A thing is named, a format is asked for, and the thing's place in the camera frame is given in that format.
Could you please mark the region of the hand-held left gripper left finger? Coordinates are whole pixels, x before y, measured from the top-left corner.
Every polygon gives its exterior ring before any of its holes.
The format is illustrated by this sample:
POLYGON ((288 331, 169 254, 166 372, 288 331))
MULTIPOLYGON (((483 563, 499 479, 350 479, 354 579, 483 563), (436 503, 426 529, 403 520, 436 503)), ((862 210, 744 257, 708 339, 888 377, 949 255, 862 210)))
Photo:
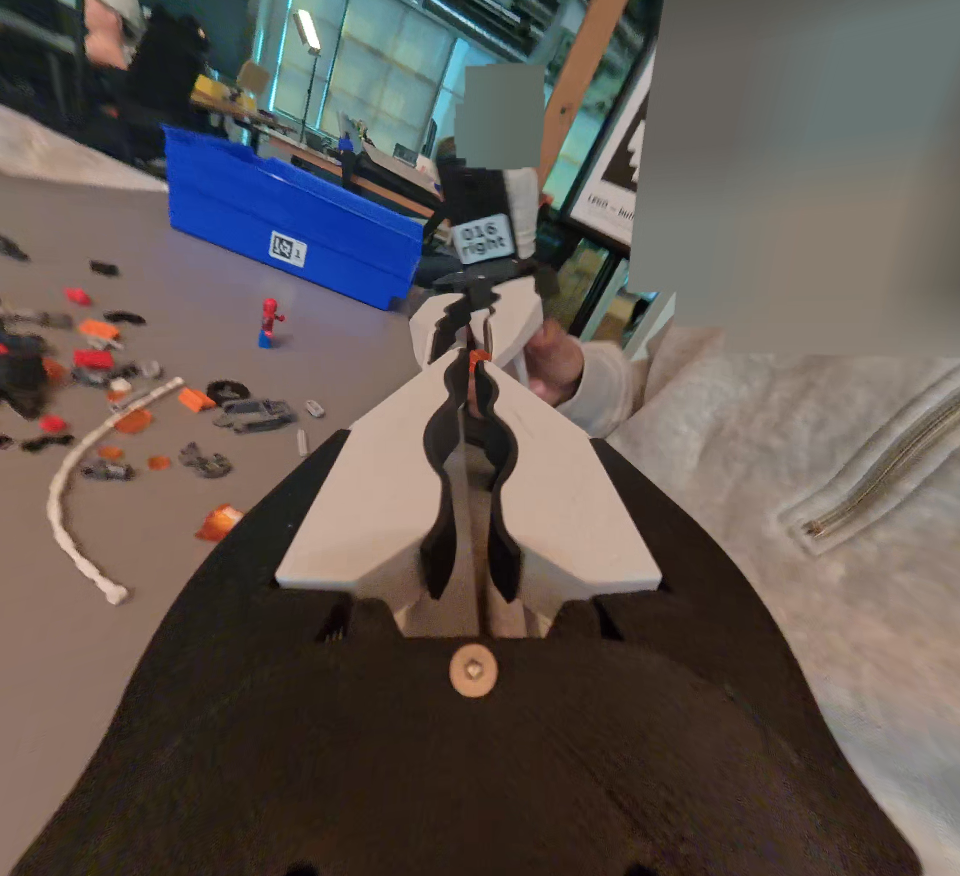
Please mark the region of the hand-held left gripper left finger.
POLYGON ((469 360, 439 357, 348 429, 275 571, 280 586, 378 599, 408 636, 469 636, 469 360))

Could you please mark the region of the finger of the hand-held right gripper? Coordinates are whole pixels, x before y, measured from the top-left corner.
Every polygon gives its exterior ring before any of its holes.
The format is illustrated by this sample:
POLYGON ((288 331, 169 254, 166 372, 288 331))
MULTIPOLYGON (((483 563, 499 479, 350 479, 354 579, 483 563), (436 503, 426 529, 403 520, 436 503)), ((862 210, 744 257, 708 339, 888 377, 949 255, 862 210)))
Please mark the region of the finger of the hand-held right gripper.
POLYGON ((450 331, 450 308, 460 303, 459 293, 427 294, 409 319, 409 330, 418 366, 428 366, 436 359, 434 355, 437 339, 445 339, 452 333, 456 338, 456 329, 450 331))
POLYGON ((544 322, 544 307, 534 278, 515 278, 475 294, 471 335, 499 368, 522 356, 544 322))

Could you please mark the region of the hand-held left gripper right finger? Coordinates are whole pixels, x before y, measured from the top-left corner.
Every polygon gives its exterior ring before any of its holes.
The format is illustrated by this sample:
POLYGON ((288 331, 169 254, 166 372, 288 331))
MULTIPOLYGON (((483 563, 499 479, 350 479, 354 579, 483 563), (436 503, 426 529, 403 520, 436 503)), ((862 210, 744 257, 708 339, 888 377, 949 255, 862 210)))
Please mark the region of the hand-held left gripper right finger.
POLYGON ((542 637, 567 603, 656 591, 663 573, 587 434, 492 361, 472 374, 495 631, 542 637))

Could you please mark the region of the curved orange lego shell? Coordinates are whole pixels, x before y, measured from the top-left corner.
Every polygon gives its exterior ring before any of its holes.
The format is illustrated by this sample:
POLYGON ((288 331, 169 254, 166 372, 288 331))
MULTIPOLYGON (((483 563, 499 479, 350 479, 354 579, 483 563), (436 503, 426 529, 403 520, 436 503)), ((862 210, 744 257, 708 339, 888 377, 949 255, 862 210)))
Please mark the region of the curved orange lego shell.
POLYGON ((207 513, 194 537, 202 542, 220 543, 239 524, 244 515, 242 510, 237 510, 232 505, 219 506, 207 513))

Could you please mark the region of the pile of loose lego pieces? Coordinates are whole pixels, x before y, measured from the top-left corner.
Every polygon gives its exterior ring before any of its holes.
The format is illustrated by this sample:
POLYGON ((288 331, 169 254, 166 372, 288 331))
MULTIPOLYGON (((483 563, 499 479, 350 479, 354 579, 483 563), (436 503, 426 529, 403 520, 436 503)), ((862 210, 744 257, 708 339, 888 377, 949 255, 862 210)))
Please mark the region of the pile of loose lego pieces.
POLYGON ((192 414, 206 414, 212 423, 220 407, 207 398, 206 389, 166 378, 164 367, 156 361, 130 358, 124 324, 139 326, 145 321, 138 314, 115 311, 105 313, 103 319, 75 323, 68 314, 2 306, 2 402, 24 419, 37 421, 42 429, 41 436, 22 444, 25 452, 71 443, 69 424, 46 411, 51 391, 67 383, 99 390, 110 404, 110 417, 87 445, 111 432, 143 431, 150 422, 149 406, 171 392, 192 414), (42 336, 18 332, 20 325, 76 333, 81 346, 72 350, 70 366, 61 366, 49 356, 42 336))

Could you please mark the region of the person's right hand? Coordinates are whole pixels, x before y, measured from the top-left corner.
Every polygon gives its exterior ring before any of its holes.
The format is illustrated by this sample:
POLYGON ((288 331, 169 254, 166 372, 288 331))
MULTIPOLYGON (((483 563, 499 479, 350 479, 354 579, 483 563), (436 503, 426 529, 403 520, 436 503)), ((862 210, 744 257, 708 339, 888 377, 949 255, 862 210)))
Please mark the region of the person's right hand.
POLYGON ((585 359, 576 338, 546 318, 524 347, 528 387, 553 408, 570 402, 579 389, 585 359))

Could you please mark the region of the black framed sign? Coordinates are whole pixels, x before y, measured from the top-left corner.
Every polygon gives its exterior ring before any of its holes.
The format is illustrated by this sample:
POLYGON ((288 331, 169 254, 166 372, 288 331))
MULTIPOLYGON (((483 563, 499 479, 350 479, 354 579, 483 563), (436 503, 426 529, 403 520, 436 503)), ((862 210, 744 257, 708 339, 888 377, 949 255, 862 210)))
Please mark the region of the black framed sign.
POLYGON ((655 39, 633 68, 575 184, 566 213, 630 250, 643 137, 658 48, 655 39))

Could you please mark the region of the blue plastic bin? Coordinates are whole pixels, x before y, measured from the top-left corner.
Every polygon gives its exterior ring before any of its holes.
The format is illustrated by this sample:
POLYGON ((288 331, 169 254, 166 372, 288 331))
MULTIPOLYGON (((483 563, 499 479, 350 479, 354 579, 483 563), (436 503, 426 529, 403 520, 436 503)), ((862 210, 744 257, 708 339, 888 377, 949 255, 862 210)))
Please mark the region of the blue plastic bin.
POLYGON ((174 229, 379 310, 406 298, 420 223, 242 144, 162 129, 174 229))

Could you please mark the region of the panel light on stand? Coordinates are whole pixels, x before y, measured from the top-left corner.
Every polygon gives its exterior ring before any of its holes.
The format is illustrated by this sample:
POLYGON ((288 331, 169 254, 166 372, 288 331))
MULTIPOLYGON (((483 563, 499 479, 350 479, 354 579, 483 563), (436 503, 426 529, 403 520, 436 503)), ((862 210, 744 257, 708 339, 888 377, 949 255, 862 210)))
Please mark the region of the panel light on stand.
POLYGON ((316 80, 318 64, 322 54, 322 44, 319 33, 311 12, 306 8, 298 8, 292 14, 299 40, 305 48, 311 59, 309 78, 304 96, 303 114, 301 115, 300 131, 298 140, 300 143, 306 141, 306 126, 309 117, 309 110, 313 96, 313 87, 316 80))

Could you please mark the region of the printed paper sheet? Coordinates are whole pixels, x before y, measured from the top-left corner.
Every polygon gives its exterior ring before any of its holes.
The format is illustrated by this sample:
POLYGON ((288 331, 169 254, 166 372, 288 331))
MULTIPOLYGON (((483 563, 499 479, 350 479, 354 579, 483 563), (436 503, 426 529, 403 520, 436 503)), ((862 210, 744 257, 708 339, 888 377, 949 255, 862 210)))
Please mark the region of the printed paper sheet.
POLYGON ((1 107, 1 174, 48 183, 167 193, 166 182, 1 107))

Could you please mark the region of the wooden post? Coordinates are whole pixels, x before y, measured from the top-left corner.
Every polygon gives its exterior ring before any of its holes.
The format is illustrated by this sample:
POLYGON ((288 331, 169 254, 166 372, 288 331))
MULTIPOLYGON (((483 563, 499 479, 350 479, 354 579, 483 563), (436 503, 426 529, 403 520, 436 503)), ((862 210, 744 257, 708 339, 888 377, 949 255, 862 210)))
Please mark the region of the wooden post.
POLYGON ((628 0, 589 0, 546 103, 538 184, 546 182, 628 0))

